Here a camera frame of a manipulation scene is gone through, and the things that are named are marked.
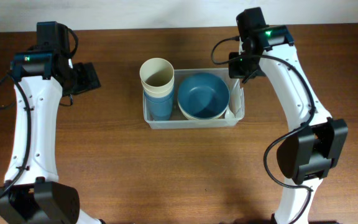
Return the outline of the beige bowl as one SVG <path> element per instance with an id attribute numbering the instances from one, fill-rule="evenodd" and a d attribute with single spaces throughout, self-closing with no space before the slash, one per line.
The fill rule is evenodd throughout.
<path id="1" fill-rule="evenodd" d="M 180 104 L 178 104 L 178 107 L 179 107 L 181 113 L 184 115 L 185 118 L 187 118 L 187 119 L 189 119 L 189 120 L 200 120 L 199 118 L 196 118 L 196 117 L 194 117 L 194 116 L 188 114 L 188 113 L 181 107 Z M 225 114 L 225 112 L 227 111 L 228 108 L 229 108 L 229 107 L 227 106 L 226 109 L 224 109 L 224 111 L 223 111 L 222 113 L 220 113 L 220 114 L 218 114 L 218 115 L 216 115 L 216 116 L 214 116 L 214 117 L 212 117 L 212 118 L 205 118 L 204 120 L 218 119 L 219 117 L 221 117 L 222 115 Z"/>

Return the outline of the white plastic fork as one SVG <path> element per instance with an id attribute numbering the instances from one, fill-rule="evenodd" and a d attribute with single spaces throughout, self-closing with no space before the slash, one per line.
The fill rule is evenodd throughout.
<path id="1" fill-rule="evenodd" d="M 241 94 L 240 94 L 239 79 L 232 79 L 231 109 L 233 113 L 237 113 L 238 109 L 241 107 L 240 96 Z"/>

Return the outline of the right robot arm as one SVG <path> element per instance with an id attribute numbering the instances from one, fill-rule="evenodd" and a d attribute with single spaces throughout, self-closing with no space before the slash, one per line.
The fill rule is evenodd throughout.
<path id="1" fill-rule="evenodd" d="M 236 17 L 239 51 L 229 54 L 229 76 L 246 83 L 265 75 L 285 113 L 288 133 L 277 146 L 277 163 L 284 181 L 272 223 L 307 223 L 315 192 L 338 164 L 348 134 L 343 119 L 333 119 L 324 108 L 301 68 L 295 41 L 287 26 L 270 27 L 261 8 Z"/>

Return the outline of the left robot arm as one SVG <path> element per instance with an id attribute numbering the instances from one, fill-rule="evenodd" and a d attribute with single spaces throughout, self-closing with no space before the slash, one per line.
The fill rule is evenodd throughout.
<path id="1" fill-rule="evenodd" d="M 94 90 L 92 63 L 72 63 L 76 34 L 51 21 L 37 24 L 37 42 L 15 54 L 7 77 L 16 93 L 16 125 L 9 168 L 0 186 L 0 217 L 8 223 L 96 223 L 80 207 L 75 188 L 58 181 L 55 135 L 61 99 Z"/>

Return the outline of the blue bowl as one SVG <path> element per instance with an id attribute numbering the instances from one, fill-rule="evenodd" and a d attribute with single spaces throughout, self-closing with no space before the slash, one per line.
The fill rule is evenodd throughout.
<path id="1" fill-rule="evenodd" d="M 177 102 L 190 115 L 204 120 L 224 111 L 231 94 L 222 78 L 212 73 L 186 77 L 177 92 Z"/>

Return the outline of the beige cup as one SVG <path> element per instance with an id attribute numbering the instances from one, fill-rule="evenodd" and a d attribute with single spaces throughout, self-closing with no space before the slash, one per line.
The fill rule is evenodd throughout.
<path id="1" fill-rule="evenodd" d="M 142 86 L 150 90 L 163 90 L 174 84 L 175 76 L 172 64 L 163 58 L 151 58 L 145 61 L 139 70 Z"/>
<path id="2" fill-rule="evenodd" d="M 164 88 L 163 90 L 150 90 L 149 88 L 147 88 L 146 86 L 143 86 L 144 92 L 148 97 L 151 98 L 166 98 L 168 97 L 174 89 L 174 84 L 170 85 L 169 87 Z"/>

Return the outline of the blue cup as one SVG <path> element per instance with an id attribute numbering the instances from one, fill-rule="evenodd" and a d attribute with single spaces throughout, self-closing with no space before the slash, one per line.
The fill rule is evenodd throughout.
<path id="1" fill-rule="evenodd" d="M 173 106 L 171 104 L 152 104 L 147 105 L 152 118 L 157 121 L 169 120 L 172 114 Z"/>
<path id="2" fill-rule="evenodd" d="M 144 93 L 146 105 L 156 110 L 168 110 L 173 106 L 173 93 L 161 98 L 152 97 Z"/>

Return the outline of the white plastic spoon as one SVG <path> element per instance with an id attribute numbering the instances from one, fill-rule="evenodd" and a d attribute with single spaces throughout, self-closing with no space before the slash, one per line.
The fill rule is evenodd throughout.
<path id="1" fill-rule="evenodd" d="M 231 111 L 230 106 L 227 106 L 225 114 L 224 114 L 224 119 L 232 120 L 235 118 L 236 117 L 235 117 L 234 113 Z"/>

